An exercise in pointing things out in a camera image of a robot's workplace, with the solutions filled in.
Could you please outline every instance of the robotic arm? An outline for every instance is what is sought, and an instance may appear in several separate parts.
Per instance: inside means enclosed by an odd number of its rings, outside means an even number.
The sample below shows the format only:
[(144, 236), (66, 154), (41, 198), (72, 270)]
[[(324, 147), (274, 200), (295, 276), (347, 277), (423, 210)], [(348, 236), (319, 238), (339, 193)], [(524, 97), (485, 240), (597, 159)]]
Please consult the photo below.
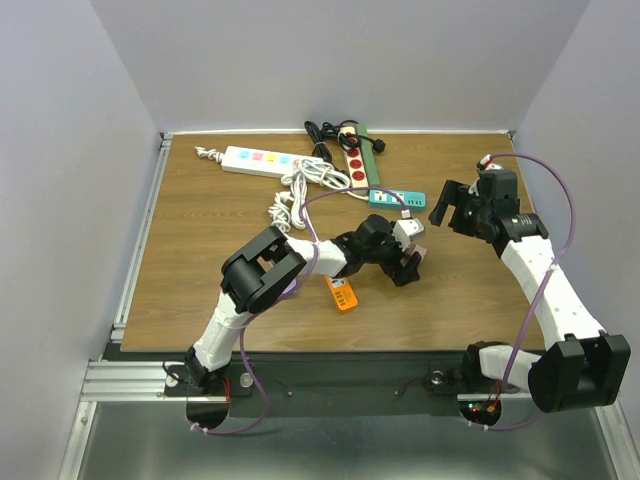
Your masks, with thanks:
[[(532, 302), (554, 258), (548, 233), (535, 214), (521, 214), (517, 176), (497, 164), (478, 165), (471, 186), (447, 180), (429, 221), (440, 226), (449, 205), (455, 232), (491, 243)], [(631, 350), (622, 335), (609, 335), (586, 310), (562, 269), (553, 275), (536, 307), (544, 335), (542, 356), (518, 352), (509, 383), (531, 396), (543, 412), (609, 405), (616, 399)], [(463, 376), (468, 386), (502, 379), (510, 346), (469, 346)]]
[[(416, 219), (389, 222), (380, 215), (370, 215), (355, 232), (317, 244), (267, 228), (222, 266), (218, 305), (185, 358), (192, 382), (202, 392), (217, 383), (217, 372), (229, 363), (241, 329), (287, 295), (299, 274), (345, 277), (365, 263), (374, 263), (396, 286), (418, 280), (417, 267), (425, 250), (412, 242), (423, 234)], [(318, 253), (312, 264), (314, 247)]]

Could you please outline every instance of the coiled white cord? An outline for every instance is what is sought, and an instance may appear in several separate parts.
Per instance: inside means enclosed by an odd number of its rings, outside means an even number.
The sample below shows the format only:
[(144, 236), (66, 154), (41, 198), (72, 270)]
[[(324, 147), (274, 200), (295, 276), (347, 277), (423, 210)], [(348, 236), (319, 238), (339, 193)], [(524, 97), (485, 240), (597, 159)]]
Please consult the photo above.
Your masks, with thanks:
[[(284, 175), (281, 180), (283, 185), (289, 186), (290, 191), (278, 192), (275, 195), (275, 203), (269, 207), (269, 215), (273, 219), (271, 225), (287, 233), (291, 225), (298, 230), (305, 229), (304, 220), (300, 216), (300, 206), (307, 198), (307, 182), (317, 183), (332, 190), (349, 188), (351, 180), (335, 167), (320, 160), (301, 159), (293, 165), (290, 174)], [(353, 192), (345, 192), (358, 200), (369, 200), (368, 197), (357, 195)]]

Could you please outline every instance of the screw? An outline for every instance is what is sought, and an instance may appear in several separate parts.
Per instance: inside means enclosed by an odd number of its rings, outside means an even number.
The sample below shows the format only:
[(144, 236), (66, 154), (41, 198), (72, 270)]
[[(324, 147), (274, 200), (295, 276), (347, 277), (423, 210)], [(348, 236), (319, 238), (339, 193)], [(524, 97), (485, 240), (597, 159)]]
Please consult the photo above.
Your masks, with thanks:
[(243, 388), (249, 388), (251, 385), (253, 385), (253, 378), (251, 378), (251, 375), (248, 373), (240, 375), (240, 386)]
[(441, 385), (444, 382), (444, 373), (440, 370), (434, 370), (431, 374), (431, 383), (434, 385)]

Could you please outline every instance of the black power cord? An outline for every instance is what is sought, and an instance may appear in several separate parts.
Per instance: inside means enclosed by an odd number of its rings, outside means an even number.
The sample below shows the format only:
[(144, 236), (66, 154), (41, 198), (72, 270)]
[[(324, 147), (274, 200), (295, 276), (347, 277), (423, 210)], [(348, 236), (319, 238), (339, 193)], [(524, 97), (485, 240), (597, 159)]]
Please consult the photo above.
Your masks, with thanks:
[(329, 122), (323, 122), (322, 128), (318, 128), (314, 122), (307, 120), (304, 122), (304, 128), (313, 141), (313, 151), (311, 156), (320, 157), (327, 163), (333, 163), (333, 157), (331, 152), (327, 148), (325, 143), (327, 140), (337, 142), (340, 147), (345, 151), (353, 150), (354, 148), (360, 148), (362, 141), (366, 140), (371, 142), (371, 148), (376, 153), (384, 152), (386, 147), (384, 141), (381, 139), (373, 139), (366, 135), (358, 135), (354, 133), (341, 134), (340, 129), (348, 124), (356, 125), (358, 122), (355, 120), (344, 120), (338, 125), (333, 125)]

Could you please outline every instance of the black plug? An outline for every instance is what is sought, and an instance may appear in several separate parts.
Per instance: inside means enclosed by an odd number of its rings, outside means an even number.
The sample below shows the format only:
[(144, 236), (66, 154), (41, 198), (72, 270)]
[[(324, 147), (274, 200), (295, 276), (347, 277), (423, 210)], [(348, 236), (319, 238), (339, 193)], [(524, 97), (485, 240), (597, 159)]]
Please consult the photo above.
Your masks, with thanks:
[(379, 138), (377, 140), (374, 140), (371, 146), (371, 148), (373, 148), (373, 151), (376, 153), (384, 152), (384, 147), (386, 147), (386, 144)]

